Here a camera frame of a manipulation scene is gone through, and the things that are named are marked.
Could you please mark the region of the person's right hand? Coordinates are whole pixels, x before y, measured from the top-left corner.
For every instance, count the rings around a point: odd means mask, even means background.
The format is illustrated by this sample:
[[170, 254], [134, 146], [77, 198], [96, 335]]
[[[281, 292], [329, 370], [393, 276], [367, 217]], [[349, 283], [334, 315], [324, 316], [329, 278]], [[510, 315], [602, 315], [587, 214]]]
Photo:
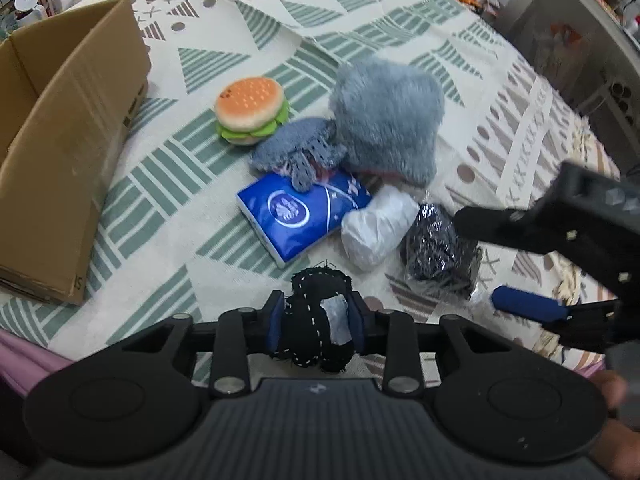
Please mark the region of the person's right hand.
[[[600, 370], [590, 380], [599, 388], [610, 411], [625, 400], [627, 383], [612, 370]], [[613, 479], [638, 479], [640, 476], [640, 436], [620, 420], [609, 418], [591, 458]]]

